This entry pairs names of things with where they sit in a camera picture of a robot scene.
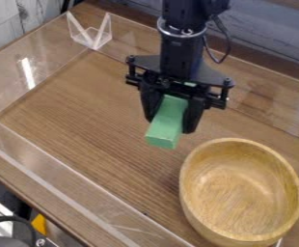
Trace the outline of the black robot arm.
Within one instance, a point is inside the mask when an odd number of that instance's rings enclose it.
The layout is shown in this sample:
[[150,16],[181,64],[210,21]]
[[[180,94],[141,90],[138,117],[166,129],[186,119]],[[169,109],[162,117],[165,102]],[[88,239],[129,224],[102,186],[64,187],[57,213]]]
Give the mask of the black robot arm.
[[157,55],[129,55],[126,83],[140,92],[144,117],[152,121],[165,96],[186,101],[181,111],[181,132],[196,131],[204,110],[226,107],[234,87],[229,76],[205,63],[209,54],[206,24],[225,26],[218,16],[228,11],[230,0],[162,0],[157,31],[161,37]]

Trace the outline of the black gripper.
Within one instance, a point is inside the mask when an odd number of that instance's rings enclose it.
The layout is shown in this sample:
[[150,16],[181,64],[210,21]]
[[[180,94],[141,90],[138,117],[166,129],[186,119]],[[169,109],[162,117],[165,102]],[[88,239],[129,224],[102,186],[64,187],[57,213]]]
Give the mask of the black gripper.
[[161,38],[158,55],[129,55],[126,83],[140,92],[145,120],[152,122],[162,97],[173,96],[188,102],[182,114],[182,133],[194,132],[205,109],[224,109],[233,80],[206,64],[202,52],[205,25],[178,27],[164,18],[157,20]]

